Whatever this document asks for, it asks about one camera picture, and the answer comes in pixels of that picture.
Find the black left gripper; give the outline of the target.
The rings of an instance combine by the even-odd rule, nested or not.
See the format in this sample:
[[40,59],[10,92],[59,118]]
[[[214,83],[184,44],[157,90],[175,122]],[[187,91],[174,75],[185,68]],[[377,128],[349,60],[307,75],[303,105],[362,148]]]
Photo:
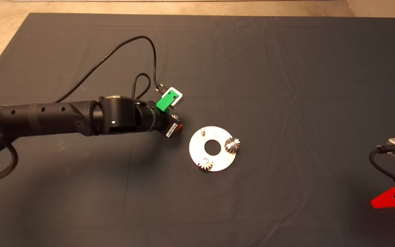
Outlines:
[[161,111],[154,101],[149,101],[148,107],[152,111],[153,120],[148,131],[157,131],[169,139],[182,128],[177,115],[171,115]]

